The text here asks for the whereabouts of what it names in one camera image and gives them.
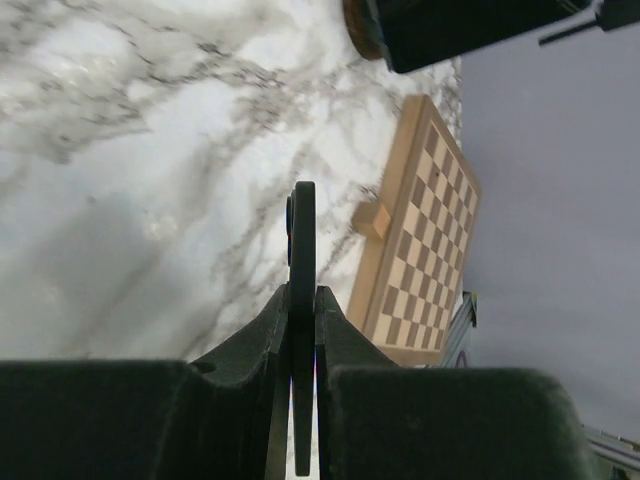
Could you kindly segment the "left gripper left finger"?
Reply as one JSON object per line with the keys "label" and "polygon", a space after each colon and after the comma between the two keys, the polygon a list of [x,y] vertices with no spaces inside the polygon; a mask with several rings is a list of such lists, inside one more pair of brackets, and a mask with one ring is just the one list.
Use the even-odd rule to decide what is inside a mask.
{"label": "left gripper left finger", "polygon": [[5,361],[5,479],[261,479],[288,291],[202,358]]}

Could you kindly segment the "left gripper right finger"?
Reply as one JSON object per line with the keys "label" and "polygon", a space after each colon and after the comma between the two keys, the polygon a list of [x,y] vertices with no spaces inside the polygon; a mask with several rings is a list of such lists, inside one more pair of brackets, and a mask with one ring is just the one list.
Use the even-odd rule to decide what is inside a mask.
{"label": "left gripper right finger", "polygon": [[553,377],[518,368],[405,368],[316,293],[324,479],[594,479],[597,461]]}

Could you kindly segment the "black smartphone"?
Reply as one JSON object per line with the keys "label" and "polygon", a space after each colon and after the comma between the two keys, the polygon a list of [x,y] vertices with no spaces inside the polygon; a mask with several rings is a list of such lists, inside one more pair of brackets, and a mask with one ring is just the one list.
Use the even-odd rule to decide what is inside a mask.
{"label": "black smartphone", "polygon": [[287,199],[287,235],[295,473],[306,477],[311,465],[315,349],[316,200],[312,181],[298,181]]}

